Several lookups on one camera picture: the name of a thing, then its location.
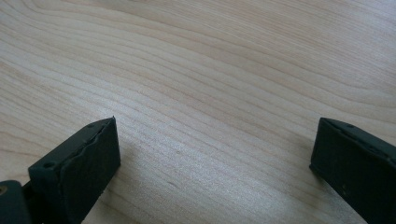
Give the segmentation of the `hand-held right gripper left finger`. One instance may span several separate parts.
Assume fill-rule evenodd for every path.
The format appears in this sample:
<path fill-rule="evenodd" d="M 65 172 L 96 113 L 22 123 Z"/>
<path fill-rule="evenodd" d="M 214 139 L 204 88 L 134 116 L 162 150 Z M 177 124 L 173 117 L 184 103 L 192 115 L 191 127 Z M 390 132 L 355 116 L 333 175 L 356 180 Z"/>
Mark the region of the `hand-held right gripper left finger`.
<path fill-rule="evenodd" d="M 116 120 L 86 125 L 29 167 L 35 219 L 80 224 L 119 167 Z"/>

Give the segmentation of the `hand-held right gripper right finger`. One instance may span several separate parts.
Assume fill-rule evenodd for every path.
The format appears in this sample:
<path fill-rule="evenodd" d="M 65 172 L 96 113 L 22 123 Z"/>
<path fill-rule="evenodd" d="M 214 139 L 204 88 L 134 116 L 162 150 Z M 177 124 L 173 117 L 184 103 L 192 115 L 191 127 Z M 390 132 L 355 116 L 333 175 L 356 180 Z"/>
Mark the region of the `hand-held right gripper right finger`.
<path fill-rule="evenodd" d="M 309 168 L 368 224 L 396 224 L 396 146 L 351 124 L 322 118 Z"/>

